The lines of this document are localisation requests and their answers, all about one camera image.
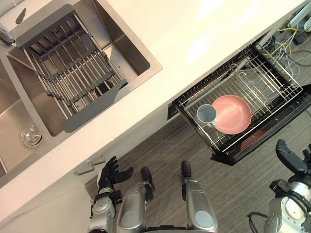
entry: cabinet handle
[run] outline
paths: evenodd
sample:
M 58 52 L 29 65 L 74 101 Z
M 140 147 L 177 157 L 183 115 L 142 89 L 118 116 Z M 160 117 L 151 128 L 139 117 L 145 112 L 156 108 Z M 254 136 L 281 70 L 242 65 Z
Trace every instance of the cabinet handle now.
M 88 162 L 87 164 L 89 164 L 91 166 L 91 168 L 89 170 L 82 171 L 82 172 L 75 171 L 74 174 L 76 176 L 82 176 L 82 175 L 87 174 L 87 173 L 89 173 L 91 171 L 94 171 L 95 170 L 95 167 L 94 167 L 95 165 L 103 164 L 104 162 L 106 162 L 106 160 L 105 160 L 103 155 L 101 156 L 101 158 L 102 158 L 102 161 L 100 161 L 100 162 L 96 162 L 96 163 Z
M 102 158 L 102 161 L 96 162 L 96 163 L 89 162 L 89 164 L 90 164 L 91 166 L 95 166 L 95 165 L 98 165 L 98 164 L 103 164 L 103 163 L 105 163 L 105 162 L 106 162 L 105 157 L 102 155 L 101 158 Z

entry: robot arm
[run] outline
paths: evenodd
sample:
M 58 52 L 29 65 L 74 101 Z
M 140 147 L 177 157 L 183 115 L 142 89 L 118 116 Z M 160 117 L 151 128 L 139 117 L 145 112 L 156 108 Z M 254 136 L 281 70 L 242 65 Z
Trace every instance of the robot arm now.
M 91 221 L 88 233 L 112 233 L 113 218 L 116 205 L 122 202 L 121 191 L 114 189 L 115 183 L 128 180 L 133 174 L 133 168 L 119 172 L 116 156 L 111 158 L 98 174 L 98 195 L 92 201 Z
M 269 215 L 265 222 L 264 233 L 304 231 L 302 226 L 311 211 L 311 155 L 307 150 L 303 153 L 304 161 L 287 148 L 284 140 L 277 142 L 278 158 L 294 175 L 288 182 L 277 180 L 270 184 L 270 188 L 276 193 L 276 198 L 269 203 Z

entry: white cabinet door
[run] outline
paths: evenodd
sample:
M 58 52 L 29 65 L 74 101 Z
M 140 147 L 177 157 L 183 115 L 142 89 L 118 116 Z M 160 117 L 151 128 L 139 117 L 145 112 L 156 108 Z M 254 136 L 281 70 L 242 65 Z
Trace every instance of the white cabinet door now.
M 90 198 L 83 186 L 21 214 L 0 228 L 0 233 L 85 233 Z

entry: yellow cable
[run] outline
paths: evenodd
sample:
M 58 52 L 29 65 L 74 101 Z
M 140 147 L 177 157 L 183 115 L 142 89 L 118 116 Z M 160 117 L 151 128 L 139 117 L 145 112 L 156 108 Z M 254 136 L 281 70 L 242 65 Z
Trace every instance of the yellow cable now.
M 297 31 L 297 28 L 284 28 L 284 29 L 278 29 L 278 31 L 279 31 L 279 32 L 282 32 L 282 31 L 287 31 L 287 30 Z
M 295 34 L 296 34 L 296 32 L 297 32 L 297 29 L 296 29 L 296 28 L 285 28 L 285 29 L 281 29 L 281 30 L 278 30 L 278 31 L 281 32 L 281 31 L 285 31 L 285 30 L 294 30 L 295 32 L 294 32 L 284 43 L 282 43 L 279 47 L 277 47 L 272 53 L 270 53 L 270 54 L 263 53 L 263 55 L 268 56 L 268 55 L 273 55 L 273 54 L 275 54 L 275 52 L 276 52 L 277 50 L 279 50 L 282 46 L 286 45 L 286 44 L 295 36 Z

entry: pink plate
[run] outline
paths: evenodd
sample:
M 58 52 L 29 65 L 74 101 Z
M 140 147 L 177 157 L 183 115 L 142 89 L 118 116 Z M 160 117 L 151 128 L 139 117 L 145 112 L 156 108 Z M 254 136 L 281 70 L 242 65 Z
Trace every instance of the pink plate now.
M 225 134 L 243 132 L 251 123 L 252 112 L 248 104 L 238 96 L 221 96 L 212 106 L 216 109 L 216 129 Z

